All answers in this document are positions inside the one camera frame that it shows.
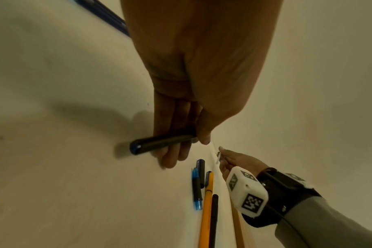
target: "gray sleeve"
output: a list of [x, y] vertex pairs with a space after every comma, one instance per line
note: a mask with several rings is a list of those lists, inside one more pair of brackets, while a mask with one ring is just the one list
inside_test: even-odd
[[[372, 231], [331, 208], [322, 197], [302, 201], [285, 218], [310, 248], [372, 248]], [[307, 247], [284, 220], [279, 222], [275, 235], [285, 248]]]

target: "orange pen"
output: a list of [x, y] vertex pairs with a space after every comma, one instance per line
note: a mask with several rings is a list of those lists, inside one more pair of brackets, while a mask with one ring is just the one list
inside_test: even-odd
[[209, 247], [209, 231], [211, 228], [211, 206], [213, 194], [213, 172], [206, 173], [204, 208], [202, 209], [201, 232], [199, 233], [199, 248]]

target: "white table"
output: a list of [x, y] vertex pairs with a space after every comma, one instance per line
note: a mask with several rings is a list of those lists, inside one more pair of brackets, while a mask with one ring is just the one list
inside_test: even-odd
[[216, 247], [235, 247], [213, 146], [163, 170], [153, 88], [131, 40], [68, 0], [0, 0], [0, 248], [197, 247], [197, 159], [216, 172]]

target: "pen clip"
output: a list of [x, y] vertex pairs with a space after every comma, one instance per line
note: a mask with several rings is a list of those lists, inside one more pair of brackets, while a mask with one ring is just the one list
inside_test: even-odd
[[206, 186], [208, 186], [208, 184], [209, 184], [209, 174], [211, 173], [211, 171], [208, 171], [207, 173], [206, 173], [206, 176], [205, 176], [205, 187]]

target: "black wrist strap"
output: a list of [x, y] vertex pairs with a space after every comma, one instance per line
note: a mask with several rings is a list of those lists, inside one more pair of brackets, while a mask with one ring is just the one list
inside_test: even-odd
[[313, 188], [305, 188], [303, 179], [293, 174], [283, 174], [275, 168], [263, 170], [257, 180], [268, 191], [269, 200], [260, 216], [250, 218], [242, 214], [245, 221], [254, 227], [277, 224], [281, 216], [285, 216], [298, 203], [309, 197], [321, 196]]

